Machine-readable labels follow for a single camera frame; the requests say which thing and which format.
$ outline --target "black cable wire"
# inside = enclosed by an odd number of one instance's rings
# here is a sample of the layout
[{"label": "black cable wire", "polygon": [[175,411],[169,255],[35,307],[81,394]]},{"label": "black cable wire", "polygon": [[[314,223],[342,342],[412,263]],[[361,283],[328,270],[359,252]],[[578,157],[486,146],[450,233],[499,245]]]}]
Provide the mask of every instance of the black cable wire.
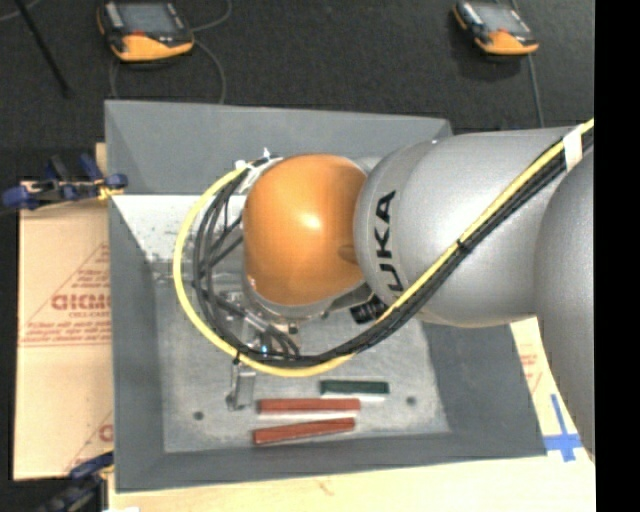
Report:
[{"label": "black cable wire", "polygon": [[[591,150],[593,146],[593,135],[593,128],[582,135],[584,152]],[[537,161],[545,153],[546,151],[542,152],[540,156],[534,161]],[[501,205],[500,208],[498,208],[498,210],[490,218],[488,218],[480,227],[478,227],[478,229],[474,233],[472,233],[464,241],[463,244],[459,244],[458,249],[453,252],[453,254],[445,261],[445,263],[434,272],[431,279],[427,281],[412,297],[410,297],[409,300],[394,309],[394,311],[392,311],[389,316],[384,318],[379,323],[331,350],[317,355],[301,355],[295,358],[283,357],[282,354],[278,354],[276,357],[270,355],[265,356],[258,351],[247,350],[249,347],[246,347],[246,345],[242,344],[242,342],[235,336],[233,336],[232,333],[221,332],[220,330],[218,330],[217,327],[219,326],[211,322],[211,320],[213,320],[214,318],[209,318],[208,321],[210,322],[210,326],[214,329],[214,331],[216,331],[216,334],[221,336],[227,343],[232,345],[239,352],[246,354],[253,360],[268,362],[268,364],[275,367],[301,368],[315,366],[317,364],[335,359],[336,357],[346,356],[349,354],[359,353],[367,350],[389,337],[400,327],[402,327],[402,325],[409,321],[436,293],[436,291],[444,284],[444,282],[452,274],[452,272],[460,265],[460,263],[462,263],[462,261],[464,261],[464,259],[482,240],[484,240],[513,213],[518,211],[518,209],[521,208],[527,201],[529,201],[529,199],[531,199],[535,194],[537,194],[540,190],[553,182],[565,169],[566,162],[564,160],[564,151],[561,151],[558,155],[551,158],[549,162],[547,162],[534,176],[532,176],[530,180],[525,182],[520,187],[520,189],[513,194],[513,196],[508,198],[505,203]],[[235,182],[227,185],[226,189],[223,189],[224,192],[221,191],[218,194],[216,200],[221,199],[224,196],[227,197],[225,201],[228,200],[228,196],[230,196],[233,190],[235,190],[235,188],[241,183],[241,181],[244,179],[244,175],[244,173],[240,174]],[[220,215],[220,204],[217,203],[218,202],[214,200],[205,214],[205,218],[208,218],[209,221],[213,219],[214,223]],[[206,229],[204,221],[200,226],[198,234],[199,236],[201,234],[204,234],[204,232],[202,231],[203,229]],[[213,289],[211,288],[209,291],[211,292],[209,296],[213,296]],[[210,304],[205,304],[204,306],[205,307],[203,309],[210,310]]]},{"label": "black cable wire", "polygon": [[229,226],[225,224],[225,227],[222,233],[220,234],[218,239],[215,242],[213,242],[211,247],[208,249],[206,256],[204,257],[205,269],[210,266],[215,266],[222,259],[220,255],[218,255],[217,257],[215,255],[217,254],[218,249],[222,247],[227,237],[231,235],[231,233],[236,229],[236,227],[240,225],[241,221],[242,221],[242,216],[238,217]]},{"label": "black cable wire", "polygon": [[[37,4],[39,4],[41,1],[42,1],[42,0],[33,0],[33,2],[31,2],[31,3],[27,4],[27,5],[25,5],[25,7],[26,7],[27,9],[31,9],[32,7],[35,7]],[[9,14],[4,14],[4,15],[0,16],[0,23],[3,23],[3,22],[5,22],[5,21],[12,20],[12,19],[14,19],[14,18],[17,18],[18,16],[20,16],[20,14],[21,14],[21,13],[20,13],[20,10],[19,10],[19,9],[16,9],[15,11],[10,12]]]},{"label": "black cable wire", "polygon": [[[299,349],[297,345],[291,340],[286,334],[276,329],[270,324],[267,324],[265,332],[273,337],[283,348],[284,353],[273,353],[273,352],[263,352],[245,345],[241,340],[239,340],[233,332],[226,329],[220,318],[219,312],[217,308],[215,308],[214,302],[218,301],[218,297],[216,296],[213,290],[213,265],[207,265],[205,263],[205,268],[201,269],[200,265],[202,261],[202,253],[203,251],[208,252],[207,259],[211,258],[213,261],[219,261],[220,257],[218,251],[222,247],[222,244],[219,244],[218,241],[215,243],[212,241],[212,235],[217,223],[217,220],[221,213],[221,208],[226,209],[226,205],[229,201],[231,194],[235,191],[235,189],[240,185],[240,183],[244,180],[247,172],[241,173],[236,177],[234,181],[227,184],[223,187],[214,200],[212,201],[209,208],[207,208],[203,220],[198,229],[198,233],[196,235],[194,241],[194,250],[193,250],[193,275],[194,275],[194,287],[196,290],[196,296],[200,303],[202,313],[205,316],[206,320],[209,322],[209,325],[214,329],[216,334],[220,337],[224,338],[231,346],[234,347],[238,352],[249,355],[255,360],[264,360],[266,358],[281,358],[281,357],[294,357],[298,358],[300,356]],[[237,225],[238,219],[234,221],[231,226]],[[228,235],[230,229],[226,229],[223,231],[223,236]],[[208,247],[216,246],[215,250],[207,251]],[[201,279],[204,275],[206,280],[206,290],[201,286]]]},{"label": "black cable wire", "polygon": [[229,247],[227,247],[224,251],[218,254],[218,256],[216,256],[216,259],[212,260],[210,263],[208,263],[208,265],[211,267],[216,266],[224,258],[226,258],[229,255],[229,253],[231,253],[236,247],[238,247],[242,243],[242,240],[243,240],[242,236],[239,236],[238,238],[236,238],[231,244],[229,244]]},{"label": "black cable wire", "polygon": [[[198,48],[200,48],[203,53],[214,63],[216,71],[218,73],[218,76],[220,78],[220,96],[218,97],[218,99],[216,100],[216,102],[220,105],[222,105],[226,98],[227,98],[227,77],[226,74],[224,72],[224,68],[222,66],[222,63],[220,62],[220,60],[218,59],[218,57],[215,56],[215,54],[209,50],[209,48],[207,48],[205,45],[203,45],[200,41],[198,41],[197,39],[194,40],[194,45],[197,46]],[[111,62],[111,66],[109,67],[109,93],[111,95],[111,98],[113,99],[119,99],[120,98],[120,94],[118,93],[118,89],[117,89],[117,78],[118,78],[118,72],[120,70],[120,59],[118,59],[117,57],[114,57],[113,61]]]},{"label": "black cable wire", "polygon": [[62,96],[65,99],[71,99],[74,95],[73,89],[68,84],[67,80],[62,74],[62,71],[60,71],[60,68],[56,63],[56,60],[53,57],[53,54],[49,50],[49,47],[46,45],[42,35],[40,34],[40,30],[38,30],[38,27],[36,26],[35,22],[31,18],[29,9],[27,9],[27,6],[25,6],[22,0],[15,0],[15,4],[18,6],[18,11],[22,15],[22,19],[24,20],[27,27],[29,28],[29,32],[31,32],[31,35],[35,39],[36,44],[38,45],[38,48],[40,48],[40,53],[42,53],[42,56],[47,61],[47,64],[49,65],[49,69],[51,70],[51,72],[53,73],[53,76],[58,82]]},{"label": "black cable wire", "polygon": [[[231,0],[226,0],[227,3],[227,9],[225,11],[225,13],[218,19],[210,22],[210,23],[206,23],[204,25],[200,25],[198,27],[192,28],[191,32],[195,33],[195,32],[200,32],[202,30],[206,30],[206,29],[210,29],[213,27],[216,27],[222,23],[224,23],[227,19],[229,19],[229,17],[231,16],[232,13],[232,3]],[[211,60],[211,62],[213,62],[214,67],[216,69],[216,72],[218,73],[218,77],[220,79],[220,96],[217,99],[217,103],[222,105],[224,104],[226,98],[227,98],[227,76],[226,73],[224,71],[224,67],[222,65],[222,63],[220,62],[220,59],[218,59],[218,57],[207,47],[205,46],[202,42],[200,42],[198,39],[194,38],[193,40],[193,44],[194,46],[198,47],[200,50],[202,50],[202,52],[207,56],[207,58],[209,60]],[[113,99],[119,99],[120,95],[118,93],[118,89],[116,86],[117,83],[117,77],[118,77],[118,72],[120,69],[120,59],[118,59],[117,57],[114,58],[114,61],[112,61],[111,66],[109,67],[109,93],[111,95],[111,98]]]},{"label": "black cable wire", "polygon": [[204,25],[199,25],[195,28],[192,28],[191,32],[200,32],[202,30],[207,30],[213,27],[217,27],[218,25],[227,21],[227,19],[229,19],[229,16],[231,16],[231,11],[233,6],[231,4],[231,0],[226,0],[226,3],[227,3],[227,10],[220,18],[213,20],[209,23],[205,23]]},{"label": "black cable wire", "polygon": [[[495,3],[500,4],[500,0],[494,0]],[[520,7],[516,0],[510,0],[511,8],[520,14]],[[533,63],[533,55],[527,54],[527,65],[529,66],[529,79],[531,81],[531,88],[533,90],[533,103],[536,109],[536,116],[538,118],[538,126],[544,128],[544,114],[542,112],[542,102],[540,100],[540,89],[538,87],[538,77],[536,75],[535,64]]]}]

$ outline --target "cardboard sheet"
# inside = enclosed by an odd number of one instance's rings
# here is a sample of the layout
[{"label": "cardboard sheet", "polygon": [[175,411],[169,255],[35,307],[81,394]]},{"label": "cardboard sheet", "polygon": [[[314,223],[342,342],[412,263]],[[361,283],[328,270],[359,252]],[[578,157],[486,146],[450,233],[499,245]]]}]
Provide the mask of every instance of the cardboard sheet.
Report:
[{"label": "cardboard sheet", "polygon": [[107,206],[21,212],[13,476],[66,476],[113,447]]}]

